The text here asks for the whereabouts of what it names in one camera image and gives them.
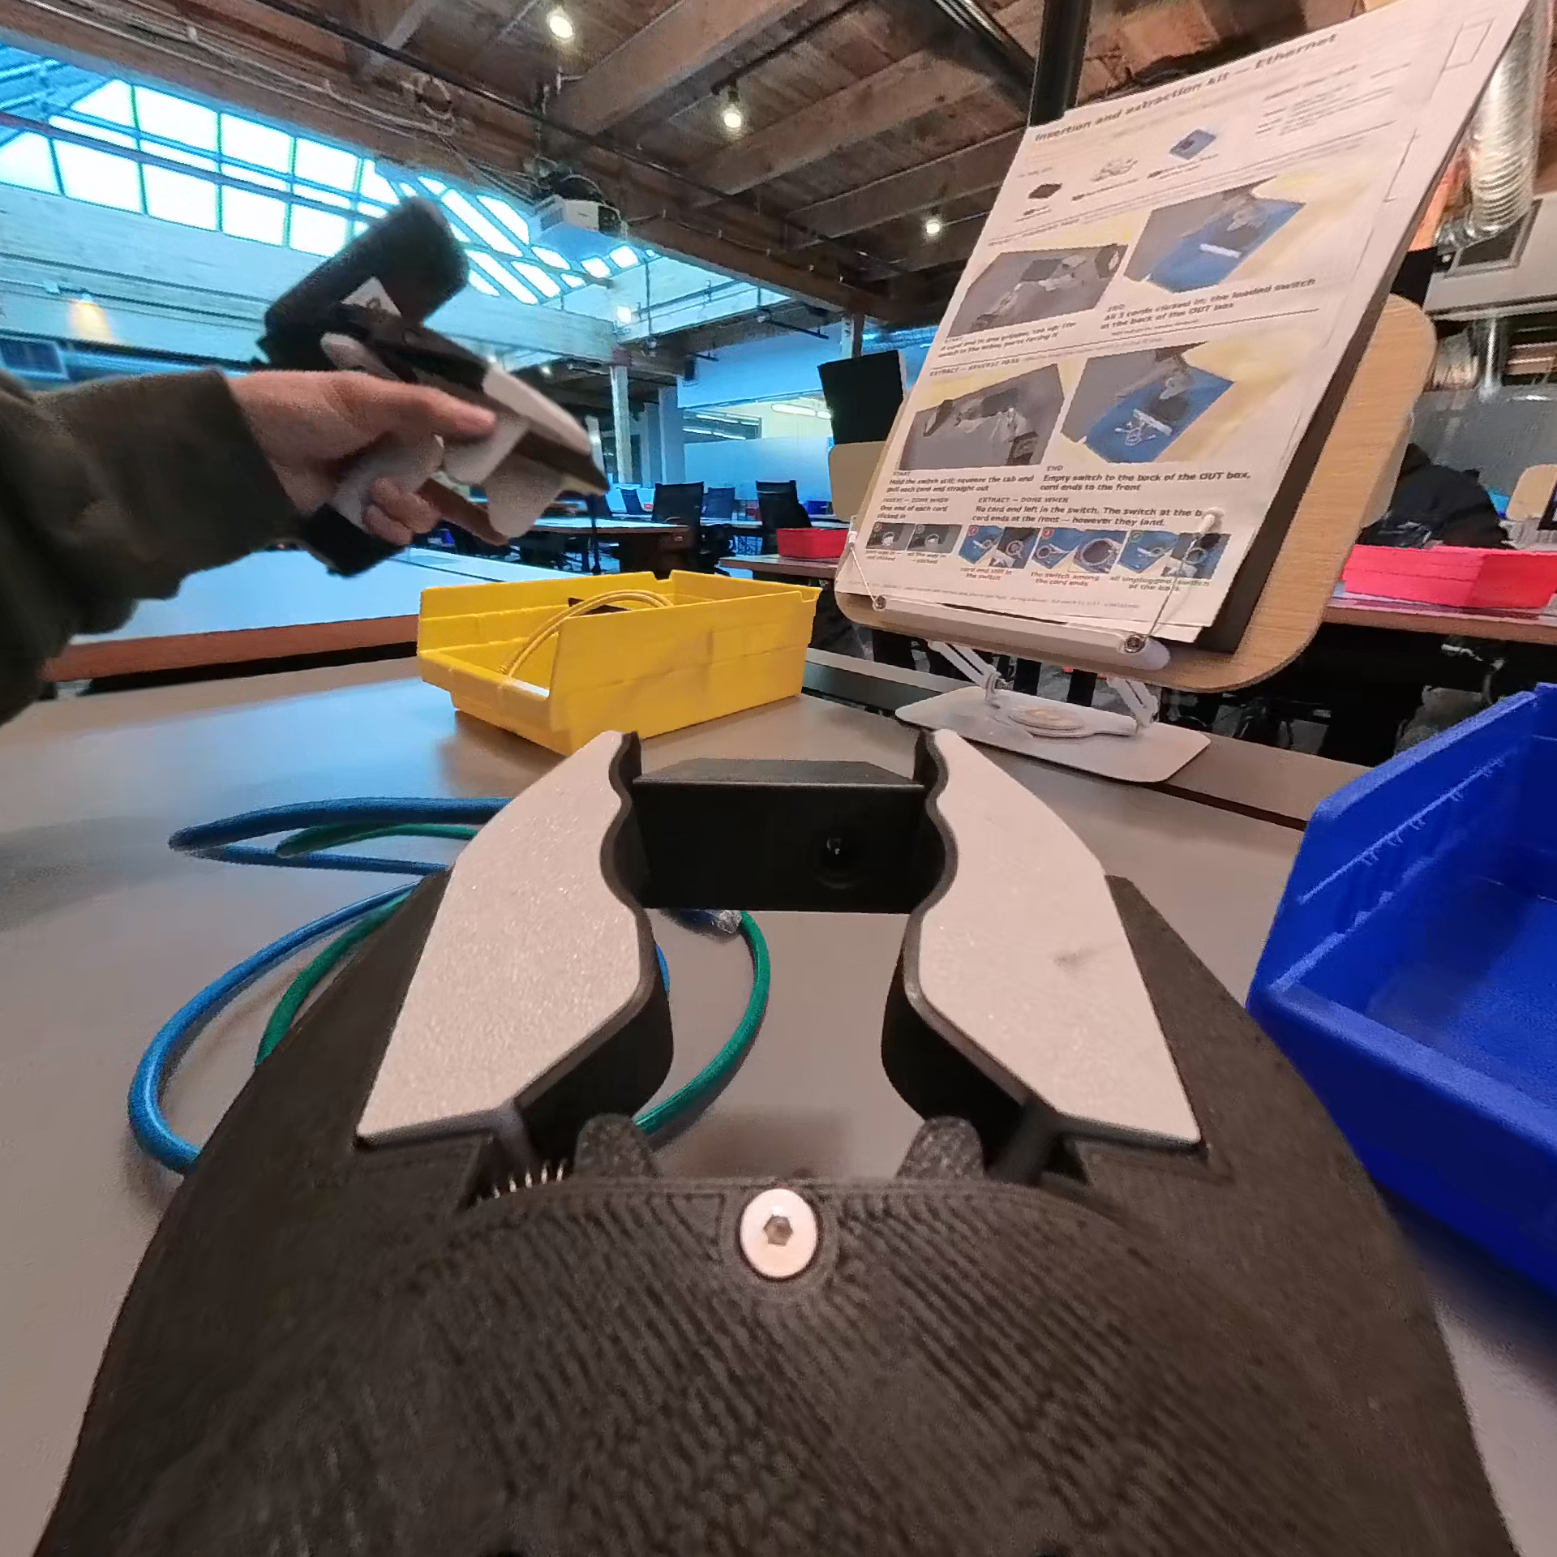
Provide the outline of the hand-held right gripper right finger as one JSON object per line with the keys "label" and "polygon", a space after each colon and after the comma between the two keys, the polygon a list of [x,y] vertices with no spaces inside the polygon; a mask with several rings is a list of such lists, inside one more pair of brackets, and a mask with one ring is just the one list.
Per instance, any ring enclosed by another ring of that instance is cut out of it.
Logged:
{"label": "hand-held right gripper right finger", "polygon": [[1110,880],[1034,791],[947,730],[922,732],[907,909],[880,1059],[920,1117],[970,1126],[996,1178],[1079,1142],[1196,1153],[1202,1128]]}

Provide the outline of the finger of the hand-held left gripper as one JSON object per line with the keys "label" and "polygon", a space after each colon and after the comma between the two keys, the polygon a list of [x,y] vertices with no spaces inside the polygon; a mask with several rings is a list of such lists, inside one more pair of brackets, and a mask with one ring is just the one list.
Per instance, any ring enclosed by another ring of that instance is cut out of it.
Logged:
{"label": "finger of the hand-held left gripper", "polygon": [[553,399],[491,363],[477,395],[493,410],[495,430],[468,453],[469,486],[486,495],[605,493],[589,433]]}
{"label": "finger of the hand-held left gripper", "polygon": [[509,453],[469,488],[464,529],[482,542],[511,542],[525,535],[565,486],[551,464]]}

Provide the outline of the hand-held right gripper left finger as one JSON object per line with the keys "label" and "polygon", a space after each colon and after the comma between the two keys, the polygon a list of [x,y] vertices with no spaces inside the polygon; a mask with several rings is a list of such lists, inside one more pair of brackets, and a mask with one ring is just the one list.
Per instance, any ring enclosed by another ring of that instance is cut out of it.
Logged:
{"label": "hand-held right gripper left finger", "polygon": [[573,1149],[652,1099],[674,1055],[639,903],[636,734],[607,730],[489,818],[451,866],[356,1140]]}

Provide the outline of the black network switch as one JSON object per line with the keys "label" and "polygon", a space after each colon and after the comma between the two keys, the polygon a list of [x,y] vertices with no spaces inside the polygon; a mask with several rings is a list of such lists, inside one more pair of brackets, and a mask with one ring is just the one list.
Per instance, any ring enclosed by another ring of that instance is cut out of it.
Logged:
{"label": "black network switch", "polygon": [[923,779],[867,761],[692,757],[629,781],[652,909],[911,913],[954,862]]}

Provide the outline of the person's left forearm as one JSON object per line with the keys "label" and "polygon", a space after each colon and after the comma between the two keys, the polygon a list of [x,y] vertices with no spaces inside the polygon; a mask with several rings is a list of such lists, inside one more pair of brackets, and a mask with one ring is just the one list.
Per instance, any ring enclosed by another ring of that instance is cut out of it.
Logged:
{"label": "person's left forearm", "polygon": [[214,370],[34,392],[1,377],[1,719],[48,661],[301,518]]}

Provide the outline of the person's left hand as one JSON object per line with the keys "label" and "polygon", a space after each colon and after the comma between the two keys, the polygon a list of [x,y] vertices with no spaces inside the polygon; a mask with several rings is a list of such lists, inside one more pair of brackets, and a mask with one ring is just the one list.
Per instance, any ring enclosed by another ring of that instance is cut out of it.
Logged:
{"label": "person's left hand", "polygon": [[267,477],[234,479],[220,513],[256,515],[258,533],[280,535],[314,511],[339,479],[381,442],[475,442],[495,413],[435,386],[365,372],[222,374]]}

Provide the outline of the skylight window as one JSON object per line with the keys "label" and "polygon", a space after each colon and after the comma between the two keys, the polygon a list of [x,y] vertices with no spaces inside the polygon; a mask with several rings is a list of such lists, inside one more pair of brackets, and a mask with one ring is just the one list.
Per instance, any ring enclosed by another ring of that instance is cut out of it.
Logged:
{"label": "skylight window", "polygon": [[638,243],[542,229],[538,207],[305,133],[1,46],[1,180],[249,243],[332,256],[393,204],[448,218],[473,289],[529,307],[638,281]]}

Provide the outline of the yellow plastic bin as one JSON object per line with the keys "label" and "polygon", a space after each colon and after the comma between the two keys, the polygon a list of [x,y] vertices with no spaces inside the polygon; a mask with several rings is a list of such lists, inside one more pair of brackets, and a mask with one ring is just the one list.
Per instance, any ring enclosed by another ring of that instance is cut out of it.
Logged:
{"label": "yellow plastic bin", "polygon": [[800,692],[818,589],[723,573],[549,573],[424,589],[417,670],[455,710],[573,753]]}

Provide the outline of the black monitor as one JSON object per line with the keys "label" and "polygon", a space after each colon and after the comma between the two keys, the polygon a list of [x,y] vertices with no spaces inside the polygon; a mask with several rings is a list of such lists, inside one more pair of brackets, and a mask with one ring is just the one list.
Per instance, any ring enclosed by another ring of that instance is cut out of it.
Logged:
{"label": "black monitor", "polygon": [[905,395],[898,348],[844,356],[817,365],[833,446],[889,437]]}

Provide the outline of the blue plastic bin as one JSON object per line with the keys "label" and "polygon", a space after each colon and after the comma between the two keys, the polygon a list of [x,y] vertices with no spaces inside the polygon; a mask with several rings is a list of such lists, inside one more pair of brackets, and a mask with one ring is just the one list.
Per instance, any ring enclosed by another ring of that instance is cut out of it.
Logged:
{"label": "blue plastic bin", "polygon": [[1554,1290],[1554,688],[1314,806],[1249,1014],[1392,1195]]}

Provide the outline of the instruction sheet on stand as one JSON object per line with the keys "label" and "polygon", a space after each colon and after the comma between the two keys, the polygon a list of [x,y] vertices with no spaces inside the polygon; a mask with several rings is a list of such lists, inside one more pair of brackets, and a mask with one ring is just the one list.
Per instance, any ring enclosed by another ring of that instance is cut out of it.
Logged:
{"label": "instruction sheet on stand", "polygon": [[1392,296],[1392,283],[1412,245],[1435,238],[1460,189],[1462,140],[1299,444],[1274,526],[1238,573],[1211,645],[983,612],[954,621],[925,607],[873,614],[858,623],[922,639],[965,679],[903,708],[902,719],[1104,779],[1153,784],[1175,777],[1209,743],[1200,730],[1158,719],[1164,690],[1238,690],[1307,647],[1352,540],[1383,511],[1412,404],[1430,374],[1431,325],[1419,305]]}

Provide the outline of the large pink plastic bin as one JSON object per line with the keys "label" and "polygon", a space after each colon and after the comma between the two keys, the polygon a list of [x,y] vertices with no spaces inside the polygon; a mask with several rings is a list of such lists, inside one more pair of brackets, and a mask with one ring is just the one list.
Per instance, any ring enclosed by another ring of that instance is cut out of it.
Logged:
{"label": "large pink plastic bin", "polygon": [[1350,596],[1468,612],[1538,612],[1554,592],[1554,554],[1489,547],[1356,544],[1339,585]]}

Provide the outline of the black metal pole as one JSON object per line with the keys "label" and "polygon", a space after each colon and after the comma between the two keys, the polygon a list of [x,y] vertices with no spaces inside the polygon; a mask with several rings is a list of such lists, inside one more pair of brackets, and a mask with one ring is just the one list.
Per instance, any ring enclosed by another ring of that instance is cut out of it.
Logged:
{"label": "black metal pole", "polygon": [[1043,1],[1028,126],[1055,122],[1075,104],[1090,25],[1092,1]]}

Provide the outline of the silver flexible duct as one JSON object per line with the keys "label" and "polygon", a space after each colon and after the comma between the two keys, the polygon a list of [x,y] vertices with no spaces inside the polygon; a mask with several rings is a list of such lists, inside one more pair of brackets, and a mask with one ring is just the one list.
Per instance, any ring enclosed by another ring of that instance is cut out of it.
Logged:
{"label": "silver flexible duct", "polygon": [[1460,191],[1435,234],[1441,254],[1511,231],[1535,202],[1549,26],[1551,1],[1527,1],[1477,99],[1462,140]]}

